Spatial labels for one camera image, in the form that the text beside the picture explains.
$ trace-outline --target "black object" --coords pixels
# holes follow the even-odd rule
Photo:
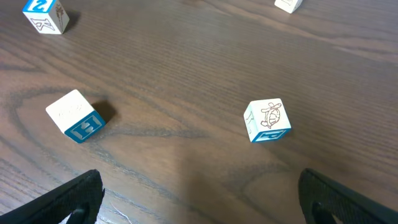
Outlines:
[[[398,223],[397,212],[312,169],[301,173],[298,195],[307,224]]]
[[[0,224],[94,224],[105,194],[98,170],[89,170],[39,198],[0,216]]]

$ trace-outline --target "blue cube face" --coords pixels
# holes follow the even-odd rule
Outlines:
[[[24,12],[49,13],[56,0],[29,0]]]
[[[260,132],[254,139],[253,142],[262,142],[270,140],[278,140],[282,138],[290,129],[281,129],[275,131],[263,131]]]
[[[97,111],[93,111],[66,130],[65,134],[75,142],[82,143],[95,132],[99,131],[103,126],[105,126],[105,121]]]

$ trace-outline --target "turtle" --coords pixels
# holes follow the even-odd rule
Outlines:
[[[270,106],[270,108],[261,109],[261,112],[266,114],[265,121],[261,121],[261,125],[271,129],[271,126],[279,121],[280,111],[278,110],[278,108],[280,108],[282,104],[278,103],[274,105],[273,103],[269,103],[268,105]]]

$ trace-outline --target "cube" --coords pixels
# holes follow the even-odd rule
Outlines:
[[[29,0],[22,12],[41,34],[62,34],[69,22],[58,0]]]
[[[82,143],[105,126],[105,121],[85,97],[73,90],[46,109],[63,134]]]
[[[292,128],[280,99],[252,101],[243,117],[251,142],[280,139]]]
[[[300,5],[302,0],[276,0],[275,5],[288,13],[294,12]]]

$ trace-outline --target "wood grain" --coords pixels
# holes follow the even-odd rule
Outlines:
[[[40,35],[2,2],[0,214],[89,169],[98,223],[305,223],[305,167],[398,210],[398,3],[273,3],[63,0],[67,32]],[[45,112],[73,89],[108,121],[80,145]],[[293,130],[251,144],[269,98]]]

